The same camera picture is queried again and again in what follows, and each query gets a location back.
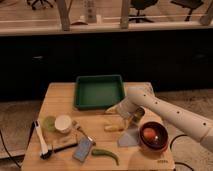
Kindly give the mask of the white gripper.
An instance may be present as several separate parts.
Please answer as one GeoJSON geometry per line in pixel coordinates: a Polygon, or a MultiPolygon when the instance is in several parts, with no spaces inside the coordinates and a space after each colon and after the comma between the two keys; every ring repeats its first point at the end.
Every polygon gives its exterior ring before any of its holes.
{"type": "Polygon", "coordinates": [[[111,106],[105,111],[105,114],[119,114],[121,124],[124,128],[128,126],[128,120],[131,116],[141,118],[144,115],[144,109],[124,98],[118,104],[111,106]]]}

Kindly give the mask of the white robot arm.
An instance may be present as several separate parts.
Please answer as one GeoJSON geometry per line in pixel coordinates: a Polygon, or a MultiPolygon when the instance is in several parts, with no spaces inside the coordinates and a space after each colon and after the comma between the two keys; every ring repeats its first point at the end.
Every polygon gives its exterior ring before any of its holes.
{"type": "Polygon", "coordinates": [[[145,87],[129,87],[125,98],[106,112],[129,119],[139,108],[151,110],[213,153],[213,120],[161,100],[145,87]]]}

